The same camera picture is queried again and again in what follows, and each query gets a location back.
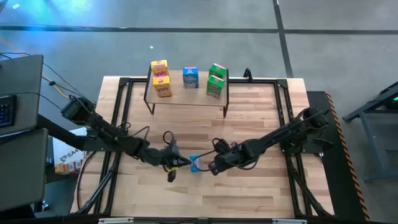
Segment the gray floor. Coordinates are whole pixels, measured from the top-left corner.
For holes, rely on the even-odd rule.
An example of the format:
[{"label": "gray floor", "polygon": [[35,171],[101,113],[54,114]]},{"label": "gray floor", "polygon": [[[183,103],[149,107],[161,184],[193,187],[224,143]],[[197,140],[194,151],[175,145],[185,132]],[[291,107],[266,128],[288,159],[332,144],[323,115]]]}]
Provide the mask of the gray floor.
[{"label": "gray floor", "polygon": [[[286,29],[398,29],[398,1],[279,0]],[[0,23],[112,27],[206,27],[275,29],[272,0],[9,0]],[[45,62],[89,99],[96,101],[105,75],[145,75],[153,59],[171,69],[216,62],[241,76],[286,77],[278,34],[82,33],[0,31],[21,52],[43,54]],[[286,35],[295,78],[307,90],[328,90],[341,116],[397,81],[396,35]],[[0,44],[0,51],[12,52]],[[59,81],[49,70],[45,74]],[[64,105],[52,87],[42,93]],[[45,100],[40,112],[73,129]],[[361,179],[372,172],[371,155],[358,121],[343,124],[350,154]],[[372,220],[398,222],[397,179],[361,183]],[[57,210],[53,214],[63,214]]]}]

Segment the wooden table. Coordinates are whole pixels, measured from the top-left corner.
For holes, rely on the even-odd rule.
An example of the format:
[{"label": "wooden table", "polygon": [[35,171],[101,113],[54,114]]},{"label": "wooden table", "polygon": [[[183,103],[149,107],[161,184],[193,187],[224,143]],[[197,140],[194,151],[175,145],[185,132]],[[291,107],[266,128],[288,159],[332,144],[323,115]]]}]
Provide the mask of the wooden table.
[{"label": "wooden table", "polygon": [[[96,111],[109,122],[119,78],[104,77],[99,93]],[[288,79],[288,84],[296,115],[308,106],[304,81],[291,78]],[[148,140],[151,146],[161,149],[165,145],[162,135],[170,130],[174,132],[181,154],[185,157],[212,150],[213,138],[241,142],[259,138],[279,127],[272,85],[230,84],[229,109],[225,119],[222,108],[205,106],[158,105],[155,115],[151,115],[143,100],[144,90],[145,83],[135,83],[133,86],[128,116],[132,127],[129,132],[150,126]],[[285,102],[284,95],[281,96],[282,102]],[[103,156],[104,153],[97,153],[86,167],[80,185],[82,203],[98,185]],[[205,156],[202,163],[209,163],[213,156]],[[321,160],[311,154],[303,154],[302,157],[309,189],[324,208],[333,213]],[[298,186],[297,192],[300,208],[304,211],[302,193]],[[106,203],[108,189],[105,189],[104,195],[101,210]],[[76,210],[75,200],[71,212]],[[253,170],[232,168],[213,176],[209,172],[194,175],[189,167],[183,167],[178,170],[174,182],[168,183],[163,168],[152,167],[123,154],[112,216],[294,217],[284,156],[279,145],[276,145],[260,157]]]}]

